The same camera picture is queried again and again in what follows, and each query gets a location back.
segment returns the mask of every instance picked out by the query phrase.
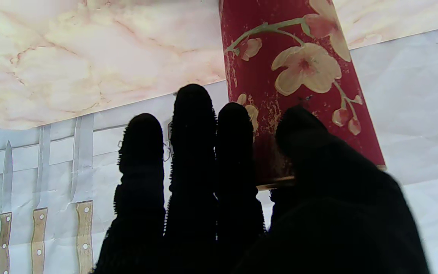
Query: marble pattern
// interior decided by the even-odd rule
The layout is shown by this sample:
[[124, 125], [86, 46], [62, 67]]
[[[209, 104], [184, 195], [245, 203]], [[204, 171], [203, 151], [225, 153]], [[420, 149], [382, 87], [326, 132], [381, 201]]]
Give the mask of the marble pattern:
[[[438, 0], [334, 4], [350, 48], [438, 29]], [[0, 0], [0, 128], [224, 77], [217, 0]]]

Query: flower petal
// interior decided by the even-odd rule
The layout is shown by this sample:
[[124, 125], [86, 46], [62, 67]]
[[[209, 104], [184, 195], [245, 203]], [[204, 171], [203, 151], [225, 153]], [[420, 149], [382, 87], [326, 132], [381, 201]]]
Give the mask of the flower petal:
[[354, 135], [358, 135], [361, 132], [361, 124], [359, 123], [358, 119], [354, 117], [351, 120], [349, 120], [348, 128], [349, 131], [351, 131], [351, 133]]
[[261, 42], [261, 38], [249, 39], [247, 42], [247, 47], [244, 53], [242, 54], [242, 59], [248, 61], [249, 58], [258, 54], [259, 49], [263, 46]]
[[258, 109], [253, 105], [247, 105], [244, 107], [248, 111], [248, 115], [250, 117], [252, 123], [252, 130], [255, 132], [258, 129]]
[[301, 53], [303, 55], [302, 57], [312, 57], [318, 54], [329, 55], [325, 48], [314, 43], [305, 43], [305, 45], [302, 47]]
[[312, 57], [312, 66], [320, 73], [325, 73], [326, 77], [340, 79], [342, 77], [341, 67], [334, 57], [328, 54], [318, 54]]
[[349, 119], [349, 111], [345, 108], [336, 109], [332, 113], [332, 122], [339, 127], [342, 127], [346, 124]]
[[325, 72], [317, 72], [313, 75], [309, 75], [303, 80], [303, 83], [311, 91], [317, 93], [326, 93], [332, 88], [334, 79]]
[[361, 96], [356, 95], [356, 97], [354, 97], [354, 102], [362, 105], [363, 104], [363, 99], [361, 99]]
[[337, 13], [330, 0], [309, 0], [310, 7], [327, 19], [337, 20]]
[[311, 35], [315, 38], [327, 37], [335, 31], [335, 22], [329, 21], [318, 14], [307, 14], [304, 16], [305, 23], [309, 26]]
[[341, 30], [335, 31], [330, 35], [330, 44], [339, 57], [344, 59], [344, 61], [351, 62], [351, 53], [349, 53], [348, 44]]
[[292, 54], [298, 54], [299, 52], [301, 52], [302, 48], [303, 47], [290, 47], [280, 52], [280, 54], [275, 57], [275, 60], [273, 60], [273, 63], [271, 63], [271, 70], [276, 70], [280, 67], [285, 66], [287, 59]]
[[246, 94], [241, 94], [239, 97], [238, 97], [238, 102], [237, 102], [238, 104], [240, 104], [240, 105], [244, 105], [245, 103], [246, 103]]
[[298, 70], [287, 68], [276, 78], [275, 88], [280, 94], [288, 96], [300, 88], [305, 78], [305, 75]]

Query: printed knife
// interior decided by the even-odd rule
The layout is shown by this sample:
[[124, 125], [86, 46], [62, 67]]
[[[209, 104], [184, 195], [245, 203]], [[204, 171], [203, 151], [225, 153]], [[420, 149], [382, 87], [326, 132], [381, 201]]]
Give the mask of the printed knife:
[[50, 129], [51, 125], [40, 127], [40, 141], [38, 151], [38, 175], [35, 186], [35, 202], [33, 210], [32, 236], [32, 273], [43, 274], [45, 264], [45, 227], [48, 213], [48, 181], [50, 167]]
[[13, 153], [8, 141], [5, 150], [5, 166], [3, 167], [3, 182], [1, 194], [0, 220], [0, 274], [9, 274], [9, 236], [11, 234], [11, 191], [13, 188]]
[[71, 202], [78, 214], [77, 256], [79, 274], [88, 274], [94, 265], [92, 254], [92, 154], [94, 114], [77, 118], [73, 145]]

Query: fuzzy black fabric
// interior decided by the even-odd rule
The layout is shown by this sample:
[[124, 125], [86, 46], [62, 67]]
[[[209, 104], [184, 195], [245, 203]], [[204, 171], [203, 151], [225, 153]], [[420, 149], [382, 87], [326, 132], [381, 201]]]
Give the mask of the fuzzy black fabric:
[[278, 147], [297, 184], [271, 192], [269, 232], [244, 107], [227, 104], [216, 121], [203, 87], [179, 90], [166, 217], [162, 139], [149, 114], [129, 123], [117, 217], [94, 273], [429, 273], [397, 182], [301, 106], [278, 125]]

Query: red container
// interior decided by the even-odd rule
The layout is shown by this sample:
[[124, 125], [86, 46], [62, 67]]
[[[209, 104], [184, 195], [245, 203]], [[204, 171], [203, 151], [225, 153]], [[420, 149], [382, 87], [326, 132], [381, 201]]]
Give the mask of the red container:
[[301, 102], [384, 167], [332, 0], [220, 0], [219, 12], [229, 100], [252, 118], [261, 184], [292, 178], [275, 131], [282, 114]]

